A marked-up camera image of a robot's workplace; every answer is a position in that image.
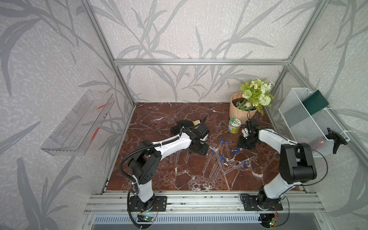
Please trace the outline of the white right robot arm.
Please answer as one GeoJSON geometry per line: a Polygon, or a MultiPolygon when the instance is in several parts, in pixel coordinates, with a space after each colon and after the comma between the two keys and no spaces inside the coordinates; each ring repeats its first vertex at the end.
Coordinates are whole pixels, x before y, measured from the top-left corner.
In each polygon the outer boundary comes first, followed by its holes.
{"type": "Polygon", "coordinates": [[[239,147],[255,149],[256,144],[265,143],[280,154],[279,174],[262,186],[257,201],[276,201],[295,186],[300,186],[317,177],[317,170],[311,147],[306,143],[296,143],[278,134],[273,129],[258,125],[257,120],[245,123],[245,133],[239,138],[239,147]]]}

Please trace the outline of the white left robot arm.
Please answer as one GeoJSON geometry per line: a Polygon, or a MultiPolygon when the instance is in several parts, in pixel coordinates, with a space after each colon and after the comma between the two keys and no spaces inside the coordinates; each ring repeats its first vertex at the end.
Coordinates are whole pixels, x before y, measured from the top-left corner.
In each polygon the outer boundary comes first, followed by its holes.
{"type": "Polygon", "coordinates": [[[204,124],[181,125],[173,137],[157,142],[143,141],[136,150],[124,157],[119,170],[133,183],[139,201],[147,203],[154,197],[151,181],[160,162],[185,149],[205,156],[209,149],[208,138],[209,129],[204,124]]]}

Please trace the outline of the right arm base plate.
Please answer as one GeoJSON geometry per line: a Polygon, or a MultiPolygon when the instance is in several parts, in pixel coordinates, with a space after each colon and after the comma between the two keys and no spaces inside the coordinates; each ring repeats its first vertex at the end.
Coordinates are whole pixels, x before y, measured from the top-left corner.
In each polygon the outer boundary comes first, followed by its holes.
{"type": "Polygon", "coordinates": [[[283,211],[280,199],[269,199],[263,195],[241,194],[240,200],[245,211],[283,211]]]}

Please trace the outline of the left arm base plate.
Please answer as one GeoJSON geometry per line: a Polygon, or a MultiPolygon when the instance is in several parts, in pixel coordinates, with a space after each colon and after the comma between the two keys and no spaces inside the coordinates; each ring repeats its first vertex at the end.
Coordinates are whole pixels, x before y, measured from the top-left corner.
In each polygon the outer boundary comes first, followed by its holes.
{"type": "Polygon", "coordinates": [[[138,195],[131,196],[127,202],[127,208],[133,212],[143,211],[166,211],[167,196],[153,196],[147,202],[141,201],[138,195]]]}

